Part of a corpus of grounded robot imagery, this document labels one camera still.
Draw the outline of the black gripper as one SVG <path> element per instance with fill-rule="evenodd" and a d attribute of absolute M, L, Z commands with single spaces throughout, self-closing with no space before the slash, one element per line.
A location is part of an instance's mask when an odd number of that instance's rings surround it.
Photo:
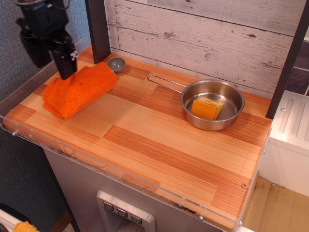
<path fill-rule="evenodd" d="M 78 53 L 66 31 L 69 20 L 66 10 L 70 1 L 17 0 L 23 18 L 16 23 L 21 27 L 20 38 L 29 57 L 37 68 L 52 61 L 52 52 L 61 79 L 77 72 Z"/>

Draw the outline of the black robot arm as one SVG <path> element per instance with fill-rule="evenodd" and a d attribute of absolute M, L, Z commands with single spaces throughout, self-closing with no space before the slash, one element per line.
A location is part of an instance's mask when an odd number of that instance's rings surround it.
<path fill-rule="evenodd" d="M 69 7 L 62 0 L 17 0 L 23 17 L 16 23 L 20 26 L 20 39 L 32 62 L 38 68 L 55 61 L 63 80 L 77 72 L 78 52 L 71 36 L 66 31 Z"/>

